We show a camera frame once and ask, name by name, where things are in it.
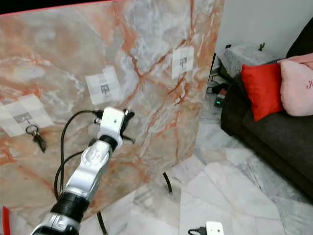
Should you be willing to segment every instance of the metal stand leg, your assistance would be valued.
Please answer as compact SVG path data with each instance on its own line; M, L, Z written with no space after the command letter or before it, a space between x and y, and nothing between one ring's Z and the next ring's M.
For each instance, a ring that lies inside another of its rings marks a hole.
M169 194L173 194L171 182L170 182L170 180L169 180L169 178L167 177L167 174L166 174L165 172L163 173L163 177L165 178L165 181L166 181L166 183L167 183L168 193L169 193Z
M102 218L101 212L97 213L97 217L98 217L99 225L101 227L101 231L102 231L103 235L107 235L108 232L106 230L106 227L104 226L104 220Z

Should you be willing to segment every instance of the keyring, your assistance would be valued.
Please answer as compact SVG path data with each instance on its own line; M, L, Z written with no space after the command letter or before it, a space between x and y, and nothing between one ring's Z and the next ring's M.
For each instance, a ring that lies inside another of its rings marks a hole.
M29 129L30 129L31 127L35 127L35 130L30 132ZM28 133L28 134L30 134L30 135L32 135L32 133L34 133L34 132L38 132L38 130L39 130L38 126L33 125L33 124L29 125L29 126L26 127L26 129L25 129L26 133Z

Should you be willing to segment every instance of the floor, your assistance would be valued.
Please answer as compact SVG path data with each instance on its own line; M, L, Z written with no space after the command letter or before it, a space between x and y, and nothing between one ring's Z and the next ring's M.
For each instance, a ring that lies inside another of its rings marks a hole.
M311 235L313 205L289 181L242 142L220 128L216 95L207 94L191 158L102 211L109 235L187 235L207 220L225 235ZM31 227L12 215L11 234ZM81 235L101 235L96 216Z

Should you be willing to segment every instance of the key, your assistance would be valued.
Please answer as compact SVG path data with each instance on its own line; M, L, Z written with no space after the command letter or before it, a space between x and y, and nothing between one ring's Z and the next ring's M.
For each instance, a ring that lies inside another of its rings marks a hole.
M45 150L47 149L47 144L44 141L44 139L41 137L41 135L37 131L34 131L33 133L31 133L31 135L33 136L33 141L39 145L39 148L44 153Z

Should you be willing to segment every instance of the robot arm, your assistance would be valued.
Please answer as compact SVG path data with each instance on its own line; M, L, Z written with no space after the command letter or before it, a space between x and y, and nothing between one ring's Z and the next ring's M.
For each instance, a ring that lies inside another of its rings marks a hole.
M134 112L107 107L103 111L98 140L82 153L77 169L52 207L31 235L78 235L84 212L92 201L112 152L122 145Z

